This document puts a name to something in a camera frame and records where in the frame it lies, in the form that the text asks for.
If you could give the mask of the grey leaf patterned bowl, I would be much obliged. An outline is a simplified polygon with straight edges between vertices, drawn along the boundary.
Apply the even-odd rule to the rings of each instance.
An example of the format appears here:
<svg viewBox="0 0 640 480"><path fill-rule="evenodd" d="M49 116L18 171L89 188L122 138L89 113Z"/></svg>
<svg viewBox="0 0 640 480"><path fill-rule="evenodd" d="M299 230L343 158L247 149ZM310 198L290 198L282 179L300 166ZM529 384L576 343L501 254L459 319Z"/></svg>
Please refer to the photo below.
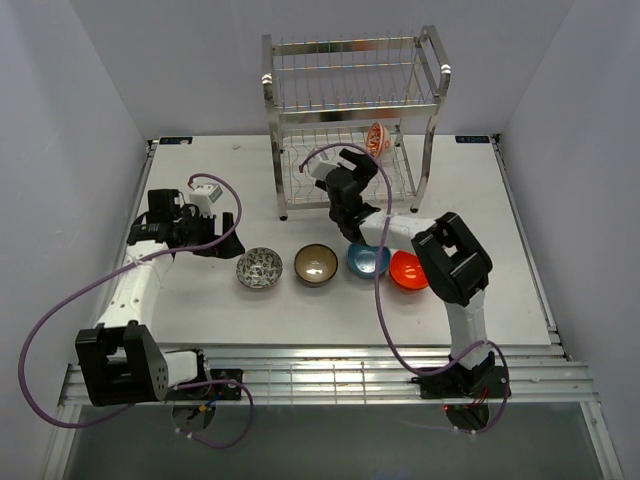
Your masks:
<svg viewBox="0 0 640 480"><path fill-rule="evenodd" d="M236 263L236 277L252 290L264 290L273 286L283 272L283 261L274 250L256 247L247 250Z"/></svg>

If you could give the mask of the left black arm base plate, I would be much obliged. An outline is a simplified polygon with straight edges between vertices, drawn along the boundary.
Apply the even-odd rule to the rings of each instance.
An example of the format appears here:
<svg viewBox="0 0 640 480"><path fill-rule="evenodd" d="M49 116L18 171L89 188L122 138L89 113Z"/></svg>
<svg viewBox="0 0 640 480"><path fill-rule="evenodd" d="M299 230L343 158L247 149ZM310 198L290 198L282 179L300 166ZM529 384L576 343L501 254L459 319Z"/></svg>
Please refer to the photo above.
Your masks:
<svg viewBox="0 0 640 480"><path fill-rule="evenodd" d="M242 369L210 369L207 373L200 375L192 382L203 382L211 380L234 380L242 383L244 371ZM235 401L240 400L243 390L235 384L215 384L200 386L197 388L170 390L165 398L166 401L193 401L206 403L210 400Z"/></svg>

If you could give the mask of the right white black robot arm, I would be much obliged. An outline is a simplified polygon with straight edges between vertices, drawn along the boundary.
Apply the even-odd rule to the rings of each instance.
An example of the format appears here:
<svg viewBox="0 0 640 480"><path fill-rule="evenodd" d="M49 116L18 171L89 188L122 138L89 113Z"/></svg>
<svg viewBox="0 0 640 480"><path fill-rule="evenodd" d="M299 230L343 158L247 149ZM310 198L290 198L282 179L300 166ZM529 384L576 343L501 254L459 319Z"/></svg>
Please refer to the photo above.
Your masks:
<svg viewBox="0 0 640 480"><path fill-rule="evenodd" d="M494 366L494 350L487 339L484 320L485 289L493 268L486 250L461 217L447 212L435 220L394 215L366 203L362 191L378 174L387 196L391 181L380 162L363 148L340 142L339 156L352 163L330 164L316 158L330 147L311 152L299 166L308 169L315 186L327 193L329 217L343 236L354 244L375 248L380 256L385 246L416 255L431 290L445 304L451 360L444 367L417 369L399 354L386 326L380 300L379 268L374 268L374 295L385 340L398 362L423 378L453 386L464 397L474 397L488 384L487 372Z"/></svg>

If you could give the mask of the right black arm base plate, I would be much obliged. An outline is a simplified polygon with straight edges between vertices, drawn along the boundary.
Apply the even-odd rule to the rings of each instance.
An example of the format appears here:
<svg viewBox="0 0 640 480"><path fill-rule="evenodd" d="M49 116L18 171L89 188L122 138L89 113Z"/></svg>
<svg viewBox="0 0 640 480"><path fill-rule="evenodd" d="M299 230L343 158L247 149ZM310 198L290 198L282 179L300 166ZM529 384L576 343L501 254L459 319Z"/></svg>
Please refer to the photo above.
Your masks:
<svg viewBox="0 0 640 480"><path fill-rule="evenodd" d="M484 360L468 369L460 363L446 372L435 376L417 376L412 383L420 386L422 399L484 397L498 399L511 390L506 384L507 369L495 363L495 355L490 351Z"/></svg>

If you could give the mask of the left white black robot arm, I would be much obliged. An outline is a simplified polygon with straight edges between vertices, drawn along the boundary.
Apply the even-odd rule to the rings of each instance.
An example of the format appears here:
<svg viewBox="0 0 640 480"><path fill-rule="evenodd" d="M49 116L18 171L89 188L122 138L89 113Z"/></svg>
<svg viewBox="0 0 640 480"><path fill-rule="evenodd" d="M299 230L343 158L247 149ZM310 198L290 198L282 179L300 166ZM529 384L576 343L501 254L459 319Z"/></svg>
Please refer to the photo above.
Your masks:
<svg viewBox="0 0 640 480"><path fill-rule="evenodd" d="M148 208L132 223L114 294L95 327L81 330L75 349L91 403L95 406L162 401L178 388L190 399L205 397L212 376L195 349L164 352L151 333L163 279L177 251L231 259L245 248L233 232L234 216L221 215L215 231L217 183L196 186L187 199L177 189L147 193Z"/></svg>

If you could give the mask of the orange floral white bowl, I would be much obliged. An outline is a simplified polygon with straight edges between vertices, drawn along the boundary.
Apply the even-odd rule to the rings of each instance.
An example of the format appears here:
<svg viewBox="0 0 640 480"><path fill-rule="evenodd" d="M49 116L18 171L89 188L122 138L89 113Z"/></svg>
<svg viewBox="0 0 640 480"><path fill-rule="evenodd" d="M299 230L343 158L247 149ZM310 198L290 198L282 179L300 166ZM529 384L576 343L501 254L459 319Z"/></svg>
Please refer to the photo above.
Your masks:
<svg viewBox="0 0 640 480"><path fill-rule="evenodd" d="M379 122L373 123L367 132L365 148L375 159L384 157L391 148L388 129Z"/></svg>

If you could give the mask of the brown bowl dark patterned rim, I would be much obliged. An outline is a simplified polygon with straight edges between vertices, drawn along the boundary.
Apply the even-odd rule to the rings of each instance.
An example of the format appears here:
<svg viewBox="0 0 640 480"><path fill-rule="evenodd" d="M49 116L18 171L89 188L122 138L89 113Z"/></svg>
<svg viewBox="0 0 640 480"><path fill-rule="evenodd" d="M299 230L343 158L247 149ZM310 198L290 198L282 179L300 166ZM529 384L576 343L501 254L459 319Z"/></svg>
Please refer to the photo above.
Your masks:
<svg viewBox="0 0 640 480"><path fill-rule="evenodd" d="M339 261L330 247L315 243L303 246L296 253L293 266L301 283L309 287L320 287L335 277Z"/></svg>

